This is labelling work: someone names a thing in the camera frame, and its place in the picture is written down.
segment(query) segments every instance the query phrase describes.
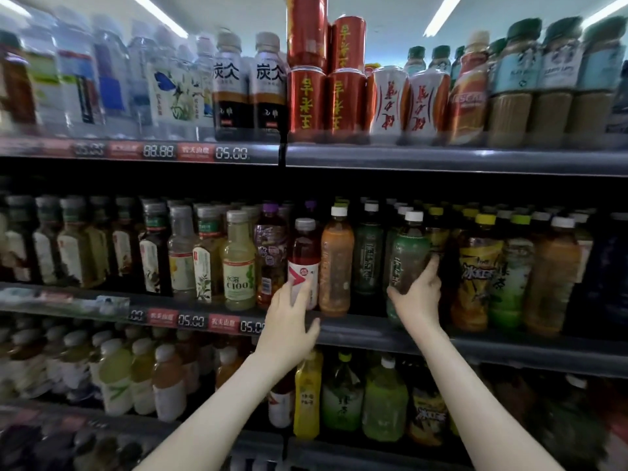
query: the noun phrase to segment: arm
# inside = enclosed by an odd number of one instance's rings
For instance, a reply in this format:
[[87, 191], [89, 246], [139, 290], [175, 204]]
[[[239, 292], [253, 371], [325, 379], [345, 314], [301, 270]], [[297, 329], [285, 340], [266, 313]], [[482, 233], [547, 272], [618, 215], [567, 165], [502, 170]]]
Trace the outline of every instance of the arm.
[[561, 471], [563, 468], [504, 409], [438, 323], [438, 258], [407, 294], [388, 288], [397, 314], [419, 346], [478, 471]]
[[291, 283], [272, 297], [264, 330], [250, 355], [193, 415], [141, 464], [137, 471], [217, 471], [240, 430], [271, 388], [314, 348], [320, 332], [315, 319], [305, 332], [306, 281], [290, 305]]

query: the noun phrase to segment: ceiling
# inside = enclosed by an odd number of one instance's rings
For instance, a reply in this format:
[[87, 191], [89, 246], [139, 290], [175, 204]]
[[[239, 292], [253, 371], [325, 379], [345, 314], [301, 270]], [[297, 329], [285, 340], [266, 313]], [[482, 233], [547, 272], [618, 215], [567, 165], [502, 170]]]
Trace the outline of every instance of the ceiling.
[[[149, 23], [156, 19], [134, 0], [19, 0], [43, 9], [65, 4], [85, 15], [104, 12], [115, 17], [127, 37], [131, 19]], [[487, 29], [491, 39], [506, 35], [508, 27], [526, 17], [540, 17], [546, 27], [553, 21], [573, 15], [587, 17], [614, 0], [462, 0], [443, 28], [432, 38], [423, 32], [442, 0], [328, 0], [328, 18], [342, 14], [363, 17], [367, 23], [366, 62], [403, 65], [408, 48], [420, 44], [431, 50], [449, 44], [452, 55], [465, 44], [476, 29]], [[255, 52], [255, 33], [274, 31], [285, 51], [285, 0], [153, 0], [172, 19], [190, 33], [209, 31], [216, 34], [230, 29], [242, 38], [245, 55]], [[628, 15], [628, 7], [616, 14]]]

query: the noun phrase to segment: hand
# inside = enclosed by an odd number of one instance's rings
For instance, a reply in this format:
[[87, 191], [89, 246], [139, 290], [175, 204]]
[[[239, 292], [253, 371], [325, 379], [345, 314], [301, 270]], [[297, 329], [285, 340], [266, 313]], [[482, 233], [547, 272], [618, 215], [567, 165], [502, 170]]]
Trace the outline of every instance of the hand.
[[428, 328], [442, 330], [438, 321], [440, 279], [438, 278], [438, 256], [432, 255], [428, 266], [412, 283], [407, 294], [401, 294], [388, 286], [388, 297], [406, 330], [414, 337]]
[[310, 298], [311, 279], [307, 279], [290, 305], [292, 280], [274, 293], [266, 313], [264, 330], [259, 336], [255, 355], [264, 357], [277, 372], [277, 380], [290, 372], [314, 348], [320, 332], [320, 319], [315, 318], [305, 332], [305, 306]]

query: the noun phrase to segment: upside-down can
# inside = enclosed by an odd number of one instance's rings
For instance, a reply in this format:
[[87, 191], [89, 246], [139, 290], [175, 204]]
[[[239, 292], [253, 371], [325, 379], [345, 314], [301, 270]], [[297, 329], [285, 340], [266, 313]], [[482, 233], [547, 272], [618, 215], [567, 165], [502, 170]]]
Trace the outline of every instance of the upside-down can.
[[353, 68], [364, 72], [366, 22], [359, 16], [341, 16], [332, 24], [331, 71]]
[[369, 75], [364, 130], [371, 143], [400, 140], [408, 112], [408, 94], [408, 74], [398, 66], [384, 66]]
[[341, 68], [327, 76], [327, 122], [332, 142], [353, 142], [364, 127], [366, 76]]
[[297, 66], [288, 73], [288, 140], [314, 142], [325, 130], [325, 73]]
[[436, 67], [410, 77], [410, 112], [406, 139], [433, 144], [447, 128], [447, 102], [451, 76]]
[[288, 64], [327, 68], [327, 0], [286, 0]]

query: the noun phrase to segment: red drink with white label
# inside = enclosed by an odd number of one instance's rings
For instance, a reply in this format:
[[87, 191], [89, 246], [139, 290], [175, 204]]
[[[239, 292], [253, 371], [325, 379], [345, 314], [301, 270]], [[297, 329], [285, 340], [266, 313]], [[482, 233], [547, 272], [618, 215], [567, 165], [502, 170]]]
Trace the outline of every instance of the red drink with white label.
[[294, 239], [288, 249], [288, 280], [293, 280], [292, 303], [307, 277], [312, 278], [310, 300], [306, 310], [316, 307], [318, 301], [318, 267], [320, 266], [320, 232], [313, 218], [297, 218]]

